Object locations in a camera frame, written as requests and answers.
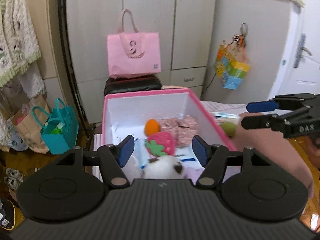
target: orange toy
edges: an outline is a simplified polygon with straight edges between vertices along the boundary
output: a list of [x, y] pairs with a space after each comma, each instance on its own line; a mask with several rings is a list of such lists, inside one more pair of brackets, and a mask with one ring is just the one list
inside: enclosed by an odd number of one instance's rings
[[146, 136], [153, 135], [160, 132], [160, 125], [155, 119], [150, 119], [144, 127], [144, 133]]

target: person's hand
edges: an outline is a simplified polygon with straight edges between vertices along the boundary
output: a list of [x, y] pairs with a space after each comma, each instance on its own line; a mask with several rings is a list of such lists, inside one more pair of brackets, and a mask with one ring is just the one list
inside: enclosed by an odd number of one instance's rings
[[[318, 149], [313, 143], [309, 136], [305, 136], [304, 138], [306, 147], [307, 147], [307, 155], [313, 166], [320, 169], [320, 149]], [[320, 137], [317, 138], [316, 143], [320, 144]]]

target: pink knitted item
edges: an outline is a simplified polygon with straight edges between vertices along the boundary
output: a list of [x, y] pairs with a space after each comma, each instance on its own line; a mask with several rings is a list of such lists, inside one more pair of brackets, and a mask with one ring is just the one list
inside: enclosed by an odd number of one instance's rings
[[187, 115], [184, 119], [168, 118], [159, 122], [161, 132], [169, 132], [176, 142], [177, 148], [183, 148], [192, 143], [192, 138], [198, 134], [196, 119]]
[[148, 136], [146, 148], [150, 154], [159, 157], [162, 155], [175, 154], [175, 141], [172, 135], [168, 132], [158, 132]]

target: teal bag handle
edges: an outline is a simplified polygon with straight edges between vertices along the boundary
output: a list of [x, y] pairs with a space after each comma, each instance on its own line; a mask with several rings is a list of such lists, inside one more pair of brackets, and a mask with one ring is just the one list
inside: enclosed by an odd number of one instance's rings
[[62, 118], [62, 115], [61, 115], [61, 113], [60, 113], [59, 102], [62, 104], [63, 108], [65, 108], [65, 110], [66, 110], [66, 112], [67, 112], [68, 115], [70, 115], [70, 112], [69, 112], [68, 108], [66, 107], [66, 105], [64, 104], [64, 102], [63, 102], [60, 98], [56, 98], [56, 109], [57, 109], [59, 118], [60, 118], [60, 120], [61, 120], [61, 122], [62, 122], [62, 124], [63, 124], [63, 127], [65, 127], [66, 124], [65, 124], [65, 121], [64, 121], [64, 119]]
[[32, 116], [33, 118], [35, 119], [35, 121], [43, 128], [44, 127], [44, 124], [40, 123], [39, 119], [36, 117], [35, 115], [35, 109], [39, 109], [42, 113], [44, 113], [48, 118], [50, 117], [50, 114], [47, 113], [42, 107], [40, 106], [34, 106], [31, 110], [32, 112]]

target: green ball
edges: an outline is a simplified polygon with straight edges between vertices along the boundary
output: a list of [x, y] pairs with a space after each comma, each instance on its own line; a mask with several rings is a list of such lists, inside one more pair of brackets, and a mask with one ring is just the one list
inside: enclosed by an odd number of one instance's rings
[[232, 122], [223, 122], [220, 124], [221, 128], [224, 130], [226, 135], [228, 135], [230, 138], [235, 136], [237, 125]]

